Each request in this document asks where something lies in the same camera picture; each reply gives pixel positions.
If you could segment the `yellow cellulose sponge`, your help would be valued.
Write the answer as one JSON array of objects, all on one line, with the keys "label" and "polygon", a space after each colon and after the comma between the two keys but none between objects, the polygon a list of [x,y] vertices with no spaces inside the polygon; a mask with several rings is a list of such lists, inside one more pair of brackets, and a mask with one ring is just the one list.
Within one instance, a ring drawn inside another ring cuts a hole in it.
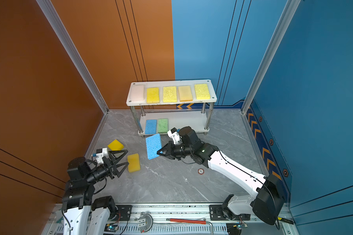
[{"label": "yellow cellulose sponge", "polygon": [[176,86],[163,87],[163,102],[164,103],[177,102],[177,87]]},{"label": "yellow cellulose sponge", "polygon": [[208,100],[210,99],[209,88],[207,84],[195,84],[194,85],[196,100]]}]

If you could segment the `white foam sponge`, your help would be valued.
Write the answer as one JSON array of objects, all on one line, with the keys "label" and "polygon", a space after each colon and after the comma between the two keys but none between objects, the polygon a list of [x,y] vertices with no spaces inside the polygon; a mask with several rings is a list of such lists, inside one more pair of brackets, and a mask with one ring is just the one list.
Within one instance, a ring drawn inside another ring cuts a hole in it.
[{"label": "white foam sponge", "polygon": [[130,101],[131,102],[142,102],[144,98],[145,88],[143,85],[134,85],[130,90]]}]

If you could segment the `orange-yellow thick sponge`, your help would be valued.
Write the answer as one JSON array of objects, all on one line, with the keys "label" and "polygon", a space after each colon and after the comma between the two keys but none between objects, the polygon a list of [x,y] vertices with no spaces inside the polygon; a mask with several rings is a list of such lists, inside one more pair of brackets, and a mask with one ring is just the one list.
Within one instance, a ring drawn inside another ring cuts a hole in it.
[{"label": "orange-yellow thick sponge", "polygon": [[178,87],[179,100],[182,102],[192,101],[193,95],[191,91],[191,87],[187,86],[179,86]]}]

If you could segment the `blue cellulose sponge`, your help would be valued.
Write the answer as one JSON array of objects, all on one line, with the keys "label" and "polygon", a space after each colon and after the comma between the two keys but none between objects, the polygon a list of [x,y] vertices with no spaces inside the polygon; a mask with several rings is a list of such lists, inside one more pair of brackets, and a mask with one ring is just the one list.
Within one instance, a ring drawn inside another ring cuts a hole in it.
[{"label": "blue cellulose sponge", "polygon": [[157,133],[157,120],[156,119],[148,119],[146,120],[146,128],[145,134],[146,135],[154,135]]},{"label": "blue cellulose sponge", "polygon": [[146,138],[147,157],[149,160],[157,158],[157,152],[162,148],[160,134],[155,134]]}]

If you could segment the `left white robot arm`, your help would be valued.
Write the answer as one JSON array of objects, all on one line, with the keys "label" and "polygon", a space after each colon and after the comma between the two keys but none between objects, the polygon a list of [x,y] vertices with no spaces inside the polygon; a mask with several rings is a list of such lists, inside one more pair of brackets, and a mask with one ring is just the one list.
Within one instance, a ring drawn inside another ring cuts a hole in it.
[{"label": "left white robot arm", "polygon": [[120,162],[127,150],[109,151],[102,156],[102,163],[78,157],[68,164],[70,180],[62,198],[63,233],[65,235],[102,235],[110,219],[130,221],[132,206],[123,210],[111,196],[93,199],[98,193],[95,184],[108,178],[119,178],[128,163]]}]

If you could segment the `green cellulose sponge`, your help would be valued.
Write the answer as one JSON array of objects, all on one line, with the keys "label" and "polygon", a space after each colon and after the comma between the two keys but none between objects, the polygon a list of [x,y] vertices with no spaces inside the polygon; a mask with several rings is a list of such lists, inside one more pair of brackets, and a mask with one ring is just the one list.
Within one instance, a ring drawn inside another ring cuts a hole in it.
[{"label": "green cellulose sponge", "polygon": [[157,120],[157,132],[158,133],[167,133],[168,132],[168,119],[161,118]]}]

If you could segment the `yellow foam sponge front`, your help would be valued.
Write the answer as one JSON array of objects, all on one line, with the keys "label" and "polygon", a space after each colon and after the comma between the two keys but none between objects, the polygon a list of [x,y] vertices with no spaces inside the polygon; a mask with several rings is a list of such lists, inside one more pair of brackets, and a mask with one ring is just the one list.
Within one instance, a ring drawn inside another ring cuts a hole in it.
[{"label": "yellow foam sponge front", "polygon": [[160,103],[159,88],[147,88],[147,103],[154,104]]}]

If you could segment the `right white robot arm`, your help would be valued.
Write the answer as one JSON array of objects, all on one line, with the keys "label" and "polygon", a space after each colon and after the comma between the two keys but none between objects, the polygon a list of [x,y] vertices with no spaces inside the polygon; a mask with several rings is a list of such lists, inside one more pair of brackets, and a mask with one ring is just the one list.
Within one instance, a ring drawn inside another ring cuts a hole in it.
[{"label": "right white robot arm", "polygon": [[157,155],[171,160],[182,160],[189,156],[194,163],[214,170],[248,193],[248,198],[230,194],[221,205],[228,220],[243,214],[254,214],[269,225],[278,224],[278,215],[286,202],[281,180],[275,175],[252,171],[226,156],[217,146],[200,140],[189,126],[168,131],[171,140],[158,149]]}]

